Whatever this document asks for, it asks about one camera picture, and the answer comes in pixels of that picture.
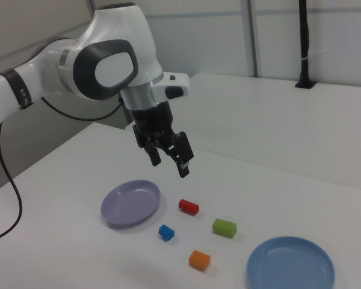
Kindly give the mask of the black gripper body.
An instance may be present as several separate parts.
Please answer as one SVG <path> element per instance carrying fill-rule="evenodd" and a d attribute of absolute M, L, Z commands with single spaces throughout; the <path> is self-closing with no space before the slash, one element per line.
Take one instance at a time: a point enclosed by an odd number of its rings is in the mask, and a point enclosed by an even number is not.
<path fill-rule="evenodd" d="M 162 102 L 146 110 L 132 110 L 131 114 L 135 122 L 134 134 L 137 137 L 151 134 L 174 134 L 171 127 L 173 115 L 168 102 Z"/>

